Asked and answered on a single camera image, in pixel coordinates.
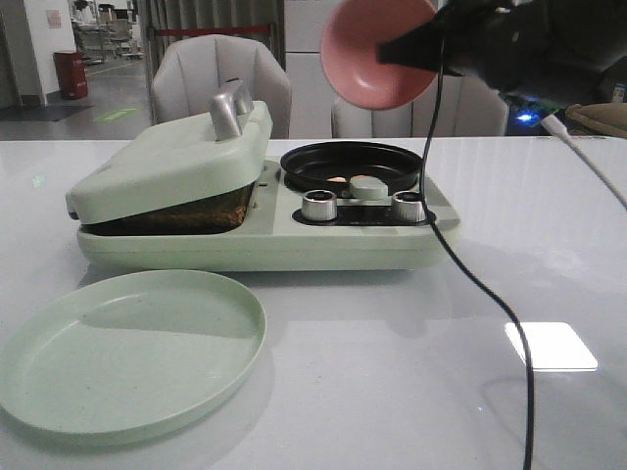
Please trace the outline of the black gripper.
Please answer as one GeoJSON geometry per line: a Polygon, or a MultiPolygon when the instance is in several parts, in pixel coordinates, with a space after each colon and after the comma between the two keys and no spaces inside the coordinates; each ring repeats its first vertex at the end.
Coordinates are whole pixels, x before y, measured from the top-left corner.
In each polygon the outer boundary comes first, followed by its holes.
{"type": "Polygon", "coordinates": [[[376,15],[376,62],[473,76],[502,93],[540,98],[550,49],[549,1],[387,4],[376,15]]]}

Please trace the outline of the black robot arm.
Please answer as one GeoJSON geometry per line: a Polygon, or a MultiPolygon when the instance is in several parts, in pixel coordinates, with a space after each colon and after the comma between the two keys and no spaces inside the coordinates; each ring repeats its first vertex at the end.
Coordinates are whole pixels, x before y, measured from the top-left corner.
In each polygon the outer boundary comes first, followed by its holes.
{"type": "Polygon", "coordinates": [[[560,108],[608,96],[608,71],[625,55],[623,1],[450,1],[376,47],[382,64],[473,76],[560,108]]]}

